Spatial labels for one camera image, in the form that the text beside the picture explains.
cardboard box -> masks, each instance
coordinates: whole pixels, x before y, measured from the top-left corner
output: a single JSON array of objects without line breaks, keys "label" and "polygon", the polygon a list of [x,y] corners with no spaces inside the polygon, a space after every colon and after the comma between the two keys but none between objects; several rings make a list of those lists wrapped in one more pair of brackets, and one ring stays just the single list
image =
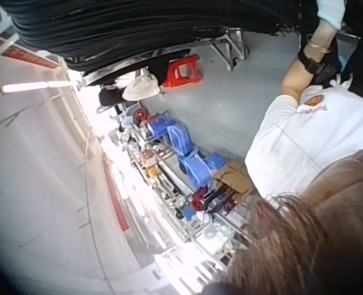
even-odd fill
[{"label": "cardboard box", "polygon": [[238,195],[233,198],[236,200],[248,197],[254,190],[254,184],[244,163],[231,161],[221,170],[218,170],[213,177],[218,182],[226,184],[238,192]]}]

gray floor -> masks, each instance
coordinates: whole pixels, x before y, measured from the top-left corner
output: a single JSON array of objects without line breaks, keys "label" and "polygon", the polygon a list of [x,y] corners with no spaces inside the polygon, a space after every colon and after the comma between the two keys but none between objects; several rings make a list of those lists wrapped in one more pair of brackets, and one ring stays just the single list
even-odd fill
[{"label": "gray floor", "polygon": [[[246,33],[251,52],[233,72],[210,47],[200,56],[200,84],[166,89],[164,97],[145,99],[150,112],[169,111],[183,121],[192,140],[202,148],[243,159],[269,104],[279,94],[282,78],[298,52],[299,37]],[[352,50],[343,46],[345,55]]]}]

bracelet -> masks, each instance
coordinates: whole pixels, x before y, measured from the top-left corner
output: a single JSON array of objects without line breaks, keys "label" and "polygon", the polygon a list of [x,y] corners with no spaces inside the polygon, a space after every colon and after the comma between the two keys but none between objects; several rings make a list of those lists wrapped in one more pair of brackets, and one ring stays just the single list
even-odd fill
[{"label": "bracelet", "polygon": [[320,45],[314,44],[310,41],[311,37],[313,36],[313,34],[308,34],[307,35],[307,44],[309,44],[312,48],[318,49],[319,51],[321,51],[322,53],[329,53],[330,52],[330,47],[328,49],[323,48]]}]

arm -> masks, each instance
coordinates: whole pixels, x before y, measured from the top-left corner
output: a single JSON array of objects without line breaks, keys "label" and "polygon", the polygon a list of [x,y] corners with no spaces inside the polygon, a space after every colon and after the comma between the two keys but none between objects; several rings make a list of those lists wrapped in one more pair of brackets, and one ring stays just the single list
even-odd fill
[{"label": "arm", "polygon": [[[327,23],[325,20],[320,20],[319,25],[311,37],[310,41],[313,44],[323,48],[329,48],[332,39],[335,37],[337,30]],[[320,50],[311,47],[309,44],[304,48],[304,52],[308,58],[312,58],[316,62],[320,62],[324,57],[324,53]],[[313,75],[305,70],[299,59],[295,60],[289,68],[282,82],[280,94],[290,95],[299,103],[302,92],[309,86]]]}]

black wristwatch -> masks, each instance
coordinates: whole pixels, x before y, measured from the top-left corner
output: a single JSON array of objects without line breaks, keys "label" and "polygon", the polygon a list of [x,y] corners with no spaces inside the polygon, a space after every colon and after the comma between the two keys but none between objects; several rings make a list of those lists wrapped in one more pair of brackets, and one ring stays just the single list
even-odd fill
[{"label": "black wristwatch", "polygon": [[318,63],[312,58],[308,58],[303,48],[298,52],[298,59],[305,66],[307,72],[314,75],[314,80],[318,84],[336,75],[336,69],[325,63]]}]

